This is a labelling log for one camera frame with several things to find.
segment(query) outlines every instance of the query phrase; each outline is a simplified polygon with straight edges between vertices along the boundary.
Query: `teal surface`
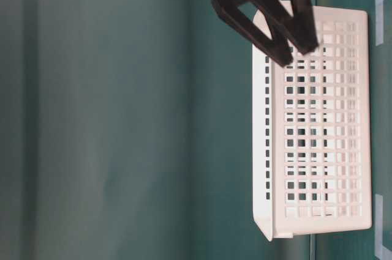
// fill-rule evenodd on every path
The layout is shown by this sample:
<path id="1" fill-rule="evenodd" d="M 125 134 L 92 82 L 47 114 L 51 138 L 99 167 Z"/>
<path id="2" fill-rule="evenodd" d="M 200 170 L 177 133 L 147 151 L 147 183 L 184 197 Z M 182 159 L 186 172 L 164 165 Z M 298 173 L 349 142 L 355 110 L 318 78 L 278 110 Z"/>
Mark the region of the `teal surface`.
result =
<path id="1" fill-rule="evenodd" d="M 188 0 L 0 0 L 0 259 L 189 259 Z"/>
<path id="2" fill-rule="evenodd" d="M 384 2 L 385 36 L 380 46 L 375 45 L 374 0 L 317 0 L 317 4 L 361 9 L 369 14 L 372 191 L 383 196 L 383 245 L 392 250 L 392 0 Z M 374 229 L 318 235 L 317 259 L 375 259 Z"/>

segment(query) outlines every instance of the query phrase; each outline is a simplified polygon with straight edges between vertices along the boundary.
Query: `basket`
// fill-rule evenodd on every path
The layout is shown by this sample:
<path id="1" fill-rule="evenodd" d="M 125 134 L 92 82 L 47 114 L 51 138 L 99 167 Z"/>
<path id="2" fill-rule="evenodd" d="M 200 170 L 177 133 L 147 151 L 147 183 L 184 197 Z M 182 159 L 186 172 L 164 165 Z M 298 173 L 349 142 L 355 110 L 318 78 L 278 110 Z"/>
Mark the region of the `basket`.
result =
<path id="1" fill-rule="evenodd" d="M 314 16 L 320 46 L 289 43 L 290 66 L 253 47 L 253 213 L 268 240 L 372 224 L 368 16 Z M 270 33 L 260 12 L 254 23 Z"/>

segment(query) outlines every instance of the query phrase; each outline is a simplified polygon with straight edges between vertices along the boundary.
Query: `robotic arm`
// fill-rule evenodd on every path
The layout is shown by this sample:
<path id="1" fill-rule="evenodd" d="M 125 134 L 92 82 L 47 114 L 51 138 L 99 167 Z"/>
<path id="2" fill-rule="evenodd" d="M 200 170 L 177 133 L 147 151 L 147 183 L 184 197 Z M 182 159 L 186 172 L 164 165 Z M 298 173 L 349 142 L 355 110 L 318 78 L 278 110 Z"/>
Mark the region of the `robotic arm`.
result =
<path id="1" fill-rule="evenodd" d="M 238 6 L 253 3 L 265 16 L 271 38 L 259 30 Z M 293 61 L 287 40 L 307 54 L 318 47 L 311 0 L 291 0 L 291 16 L 279 0 L 211 0 L 220 19 L 226 22 L 281 66 Z"/>

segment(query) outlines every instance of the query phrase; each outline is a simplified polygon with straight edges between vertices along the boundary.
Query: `square hole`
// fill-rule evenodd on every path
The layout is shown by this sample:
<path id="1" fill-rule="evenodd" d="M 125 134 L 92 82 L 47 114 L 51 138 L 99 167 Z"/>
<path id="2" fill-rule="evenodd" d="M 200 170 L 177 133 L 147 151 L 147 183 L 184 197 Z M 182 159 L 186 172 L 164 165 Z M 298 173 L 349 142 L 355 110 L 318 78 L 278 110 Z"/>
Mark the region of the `square hole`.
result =
<path id="1" fill-rule="evenodd" d="M 294 94 L 294 88 L 293 87 L 286 87 L 286 94 L 287 95 Z"/>
<path id="2" fill-rule="evenodd" d="M 321 189 L 321 180 L 312 180 L 312 189 L 313 190 Z"/>
<path id="3" fill-rule="evenodd" d="M 298 183 L 298 188 L 299 189 L 305 189 L 306 188 L 306 182 L 299 182 Z"/>
<path id="4" fill-rule="evenodd" d="M 286 82 L 291 83 L 294 81 L 293 75 L 285 75 Z"/>
<path id="5" fill-rule="evenodd" d="M 286 134 L 289 136 L 294 135 L 294 128 L 293 127 L 286 127 Z"/>
<path id="6" fill-rule="evenodd" d="M 294 193 L 288 193 L 287 194 L 287 200 L 288 201 L 294 201 L 295 200 L 295 194 Z"/>
<path id="7" fill-rule="evenodd" d="M 287 139 L 287 147 L 294 147 L 294 140 L 293 139 Z"/>
<path id="8" fill-rule="evenodd" d="M 313 193 L 312 194 L 312 201 L 321 201 L 321 196 L 318 193 Z"/>
<path id="9" fill-rule="evenodd" d="M 304 139 L 299 139 L 298 140 L 298 147 L 306 147 L 306 143 Z"/>
<path id="10" fill-rule="evenodd" d="M 296 92 L 299 95 L 305 94 L 305 87 L 297 87 Z"/>

